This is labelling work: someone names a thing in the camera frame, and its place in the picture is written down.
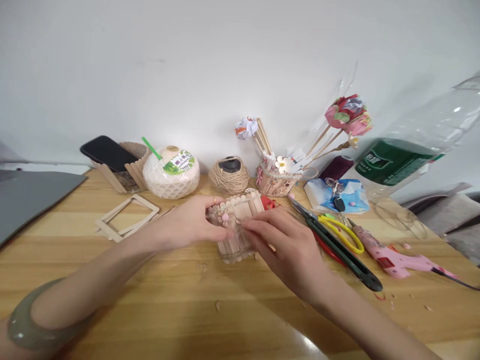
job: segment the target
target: popsicle stick basket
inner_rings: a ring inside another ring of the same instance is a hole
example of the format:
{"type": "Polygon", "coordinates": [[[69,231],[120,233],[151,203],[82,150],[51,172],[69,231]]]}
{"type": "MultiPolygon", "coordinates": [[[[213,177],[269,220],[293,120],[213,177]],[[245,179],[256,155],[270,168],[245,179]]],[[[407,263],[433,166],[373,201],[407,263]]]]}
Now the popsicle stick basket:
{"type": "Polygon", "coordinates": [[[265,168],[262,162],[257,168],[256,187],[263,195],[273,198],[286,197],[302,174],[279,174],[265,168]]]}
{"type": "Polygon", "coordinates": [[[143,169],[152,152],[137,142],[120,142],[119,145],[138,158],[135,162],[125,164],[126,171],[113,172],[107,165],[92,160],[93,165],[119,193],[138,193],[147,190],[143,169]]]}
{"type": "Polygon", "coordinates": [[[264,211],[260,194],[255,189],[247,189],[243,194],[226,198],[226,202],[208,208],[208,217],[213,225],[233,230],[233,237],[217,242],[220,259],[233,264],[253,255],[255,250],[241,223],[264,211]]]}

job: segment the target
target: pink glue gun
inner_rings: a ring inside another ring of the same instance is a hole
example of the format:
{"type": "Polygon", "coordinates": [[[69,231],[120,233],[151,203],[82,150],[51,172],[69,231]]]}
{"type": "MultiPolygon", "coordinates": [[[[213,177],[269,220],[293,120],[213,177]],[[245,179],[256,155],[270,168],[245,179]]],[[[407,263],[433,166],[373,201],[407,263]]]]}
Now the pink glue gun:
{"type": "Polygon", "coordinates": [[[409,277],[410,273],[407,269],[428,272],[432,271],[433,268],[451,276],[452,278],[458,278],[451,272],[445,270],[443,267],[431,262],[423,255],[406,256],[393,251],[392,249],[381,244],[363,227],[355,225],[355,223],[350,219],[348,219],[348,221],[351,224],[352,231],[358,236],[371,257],[374,258],[382,267],[383,271],[385,271],[392,278],[404,279],[409,277]]]}

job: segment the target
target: wooden table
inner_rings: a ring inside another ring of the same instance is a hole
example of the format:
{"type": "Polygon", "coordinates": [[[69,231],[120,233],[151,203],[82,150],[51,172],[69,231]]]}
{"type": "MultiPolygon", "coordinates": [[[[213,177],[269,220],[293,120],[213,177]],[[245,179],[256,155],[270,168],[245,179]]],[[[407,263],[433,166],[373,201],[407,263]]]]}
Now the wooden table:
{"type": "MultiPolygon", "coordinates": [[[[115,246],[95,232],[94,221],[130,195],[115,192],[97,170],[87,176],[1,250],[0,316],[11,312],[33,288],[69,275],[115,246]]],[[[310,207],[302,187],[293,192],[310,207]]],[[[139,194],[164,210],[185,201],[163,200],[148,191],[139,194]]],[[[202,176],[195,194],[220,192],[202,176]]],[[[285,199],[277,201],[290,206],[285,199]]],[[[392,200],[388,206],[400,209],[392,200]]],[[[130,204],[113,224],[126,227],[148,212],[130,204]]],[[[412,249],[398,245],[402,253],[423,254],[466,282],[480,284],[480,269],[432,232],[428,239],[418,240],[373,211],[352,219],[384,244],[406,241],[412,249]]],[[[359,257],[383,283],[386,301],[377,300],[347,270],[327,256],[324,259],[362,296],[444,359],[479,358],[480,292],[434,273],[412,271],[410,278],[396,280],[367,253],[359,257]]],[[[216,245],[205,242],[155,257],[114,303],[99,311],[90,331],[58,358],[325,359],[322,352],[330,359],[367,359],[349,336],[304,306],[260,257],[227,265],[219,260],[216,245]],[[207,265],[204,274],[201,264],[207,265]]]]}

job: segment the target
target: smartphone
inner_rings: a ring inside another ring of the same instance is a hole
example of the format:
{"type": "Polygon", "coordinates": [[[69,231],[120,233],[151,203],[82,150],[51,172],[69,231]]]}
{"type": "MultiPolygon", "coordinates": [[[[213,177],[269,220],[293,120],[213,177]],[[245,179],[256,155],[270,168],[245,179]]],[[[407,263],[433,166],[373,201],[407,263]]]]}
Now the smartphone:
{"type": "Polygon", "coordinates": [[[105,135],[90,140],[80,147],[80,152],[99,164],[107,165],[112,171],[121,173],[127,171],[125,164],[138,160],[118,143],[105,135]]]}

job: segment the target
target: hand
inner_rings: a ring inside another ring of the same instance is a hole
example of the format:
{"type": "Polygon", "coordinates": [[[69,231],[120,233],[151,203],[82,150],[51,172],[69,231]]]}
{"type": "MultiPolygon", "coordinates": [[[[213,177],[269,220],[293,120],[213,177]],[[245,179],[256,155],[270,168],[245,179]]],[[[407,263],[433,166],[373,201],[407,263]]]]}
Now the hand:
{"type": "Polygon", "coordinates": [[[140,239],[148,251],[158,253],[203,240],[226,240],[233,235],[231,231],[212,225],[205,217],[205,209],[224,201],[219,196],[194,196],[135,233],[135,241],[140,239]]]}
{"type": "Polygon", "coordinates": [[[299,298],[311,305],[322,305],[327,300],[325,287],[329,288],[335,279],[308,227],[283,207],[263,211],[242,226],[270,269],[299,298]]]}

